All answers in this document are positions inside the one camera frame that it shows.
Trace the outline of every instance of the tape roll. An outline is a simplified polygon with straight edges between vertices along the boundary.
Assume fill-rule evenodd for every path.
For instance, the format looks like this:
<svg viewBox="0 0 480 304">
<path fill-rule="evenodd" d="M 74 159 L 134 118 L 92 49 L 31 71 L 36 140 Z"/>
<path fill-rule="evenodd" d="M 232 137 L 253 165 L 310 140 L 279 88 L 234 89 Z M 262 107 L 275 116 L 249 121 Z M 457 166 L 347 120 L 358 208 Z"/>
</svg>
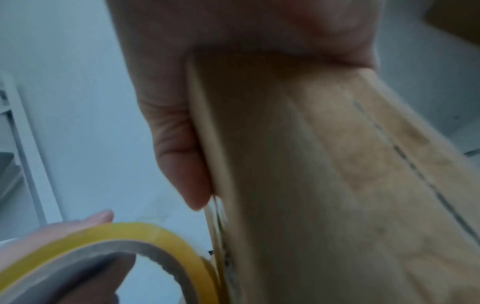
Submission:
<svg viewBox="0 0 480 304">
<path fill-rule="evenodd" d="M 0 273 L 0 303 L 47 303 L 80 273 L 94 273 L 124 254 L 150 258 L 174 276 L 188 304 L 219 304 L 217 275 L 185 241 L 145 223 L 114 223 L 73 233 Z"/>
</svg>

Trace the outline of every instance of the yellow tape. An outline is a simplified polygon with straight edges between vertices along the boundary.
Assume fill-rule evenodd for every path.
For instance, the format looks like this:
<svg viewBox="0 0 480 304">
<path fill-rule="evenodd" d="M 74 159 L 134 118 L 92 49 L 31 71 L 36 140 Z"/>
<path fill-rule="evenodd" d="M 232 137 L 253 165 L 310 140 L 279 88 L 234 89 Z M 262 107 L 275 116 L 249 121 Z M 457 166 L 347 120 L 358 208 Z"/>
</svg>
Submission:
<svg viewBox="0 0 480 304">
<path fill-rule="evenodd" d="M 215 270 L 181 238 L 160 227 L 144 223 L 114 223 L 73 233 L 27 255 L 0 273 L 0 293 L 31 271 L 70 251 L 104 241 L 132 240 L 150 243 L 183 267 L 192 282 L 199 304 L 219 304 Z"/>
</svg>

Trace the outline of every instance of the wood grain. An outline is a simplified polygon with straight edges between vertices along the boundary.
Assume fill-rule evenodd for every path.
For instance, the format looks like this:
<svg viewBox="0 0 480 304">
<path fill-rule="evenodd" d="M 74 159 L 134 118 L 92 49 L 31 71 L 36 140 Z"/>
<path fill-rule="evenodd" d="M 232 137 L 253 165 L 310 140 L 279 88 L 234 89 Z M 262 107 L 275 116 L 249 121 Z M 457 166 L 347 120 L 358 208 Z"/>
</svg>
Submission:
<svg viewBox="0 0 480 304">
<path fill-rule="evenodd" d="M 479 175 L 372 71 L 197 54 L 187 74 L 247 303 L 480 301 Z"/>
</svg>

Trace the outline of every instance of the hand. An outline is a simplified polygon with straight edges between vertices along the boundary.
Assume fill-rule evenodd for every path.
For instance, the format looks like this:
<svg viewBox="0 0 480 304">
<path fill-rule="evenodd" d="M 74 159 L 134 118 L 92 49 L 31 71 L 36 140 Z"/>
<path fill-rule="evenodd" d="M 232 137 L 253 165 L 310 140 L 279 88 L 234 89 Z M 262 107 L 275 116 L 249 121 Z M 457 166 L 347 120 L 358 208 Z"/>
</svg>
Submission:
<svg viewBox="0 0 480 304">
<path fill-rule="evenodd" d="M 112 211 L 94 214 L 81 221 L 62 222 L 43 227 L 32 234 L 0 247 L 0 271 L 20 258 L 34 252 L 57 239 L 101 224 L 110 223 Z M 111 262 L 95 277 L 79 284 L 63 295 L 56 304 L 115 304 L 118 303 L 116 290 L 135 263 L 135 256 L 128 255 Z"/>
<path fill-rule="evenodd" d="M 160 169 L 193 209 L 210 175 L 190 120 L 184 62 L 199 47 L 323 56 L 376 67 L 382 0 L 108 0 Z"/>
</svg>

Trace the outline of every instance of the fingernail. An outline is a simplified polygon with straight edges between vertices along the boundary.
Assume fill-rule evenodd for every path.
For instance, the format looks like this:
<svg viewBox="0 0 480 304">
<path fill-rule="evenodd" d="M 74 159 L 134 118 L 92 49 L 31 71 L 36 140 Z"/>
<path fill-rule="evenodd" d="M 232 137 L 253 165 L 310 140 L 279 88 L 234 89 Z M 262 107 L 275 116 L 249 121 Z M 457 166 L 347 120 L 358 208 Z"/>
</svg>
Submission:
<svg viewBox="0 0 480 304">
<path fill-rule="evenodd" d="M 88 224 L 102 224 L 109 223 L 114 219 L 114 212 L 111 210 L 104 210 L 99 213 L 95 213 L 83 220 L 84 223 Z"/>
</svg>

